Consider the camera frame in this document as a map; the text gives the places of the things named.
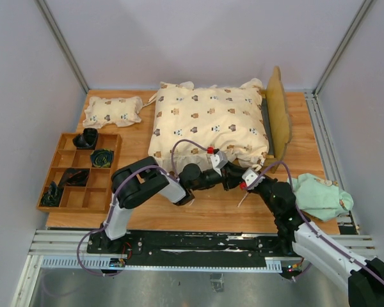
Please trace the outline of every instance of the wooden headboard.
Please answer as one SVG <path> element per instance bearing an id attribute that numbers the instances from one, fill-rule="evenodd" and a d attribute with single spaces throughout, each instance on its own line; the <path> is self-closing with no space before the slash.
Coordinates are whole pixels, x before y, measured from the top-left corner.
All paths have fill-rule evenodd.
<path id="1" fill-rule="evenodd" d="M 273 162 L 283 160 L 287 145 L 292 139 L 289 106 L 278 66 L 274 67 L 268 87 L 262 94 L 265 94 L 268 103 L 270 130 L 275 147 L 274 156 L 268 156 L 264 163 L 264 166 L 269 166 Z M 271 172 L 274 173 L 277 167 L 273 167 Z"/>

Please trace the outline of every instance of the wooden organizer tray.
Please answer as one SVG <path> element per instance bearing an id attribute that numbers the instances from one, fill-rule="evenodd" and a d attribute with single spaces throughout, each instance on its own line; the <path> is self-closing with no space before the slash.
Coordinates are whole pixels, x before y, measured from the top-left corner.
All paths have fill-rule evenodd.
<path id="1" fill-rule="evenodd" d="M 43 212 L 64 213 L 105 213 L 109 210 L 111 202 L 111 176 L 116 170 L 121 149 L 121 136 L 119 134 L 98 135 L 95 149 L 110 149 L 114 151 L 114 159 L 110 168 L 94 168 L 90 159 L 93 150 L 78 150 L 72 139 L 78 133 L 63 133 L 51 167 L 45 179 L 43 189 L 38 199 L 37 209 Z M 50 183 L 60 182 L 67 168 L 90 169 L 90 176 L 85 187 L 65 186 L 58 207 L 41 206 L 41 198 L 48 191 Z"/>

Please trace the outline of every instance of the folded towel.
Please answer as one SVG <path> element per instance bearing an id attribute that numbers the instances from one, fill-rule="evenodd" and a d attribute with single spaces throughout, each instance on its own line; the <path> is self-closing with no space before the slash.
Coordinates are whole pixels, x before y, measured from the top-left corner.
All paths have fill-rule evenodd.
<path id="1" fill-rule="evenodd" d="M 348 213 L 354 204 L 351 195 L 339 189 L 336 181 L 312 174 L 294 178 L 293 191 L 299 208 L 324 222 Z"/>

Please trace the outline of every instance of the robotic arm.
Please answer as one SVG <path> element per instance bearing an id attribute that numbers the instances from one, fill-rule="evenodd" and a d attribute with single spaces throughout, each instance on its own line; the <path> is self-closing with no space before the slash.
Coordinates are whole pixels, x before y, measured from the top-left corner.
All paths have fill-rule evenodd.
<path id="1" fill-rule="evenodd" d="M 368 261 L 336 243 L 307 217 L 304 220 L 296 209 L 296 197 L 288 183 L 267 176 L 259 178 L 253 169 L 228 162 L 219 150 L 211 155 L 211 161 L 212 169 L 206 171 L 201 171 L 196 164 L 188 164 L 179 174 L 179 181 L 163 173 L 153 157 L 115 172 L 111 179 L 116 203 L 111 203 L 112 216 L 104 222 L 104 241 L 111 244 L 123 237 L 133 209 L 157 193 L 181 206 L 194 198 L 192 191 L 210 189 L 217 184 L 222 184 L 226 191 L 240 186 L 249 193 L 258 194 L 268 206 L 275 217 L 278 239 L 286 255 L 296 253 L 306 258 L 341 289 L 348 291 L 350 306 L 384 306 L 384 286 L 368 273 L 373 271 L 384 281 L 381 260 Z M 122 182 L 134 173 L 139 173 L 144 182 L 133 177 L 127 181 L 125 189 L 118 191 Z"/>

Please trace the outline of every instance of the wall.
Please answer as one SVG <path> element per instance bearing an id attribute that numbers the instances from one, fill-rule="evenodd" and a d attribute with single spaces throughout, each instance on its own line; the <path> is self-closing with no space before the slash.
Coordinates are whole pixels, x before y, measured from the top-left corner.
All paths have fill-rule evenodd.
<path id="1" fill-rule="evenodd" d="M 320 98 L 355 214 L 384 260 L 384 0 L 364 20 Z"/>
<path id="2" fill-rule="evenodd" d="M 35 205 L 84 93 L 33 0 L 0 1 L 0 306 L 9 306 L 34 231 Z"/>
<path id="3" fill-rule="evenodd" d="M 314 88 L 362 0 L 47 0 L 91 88 Z"/>

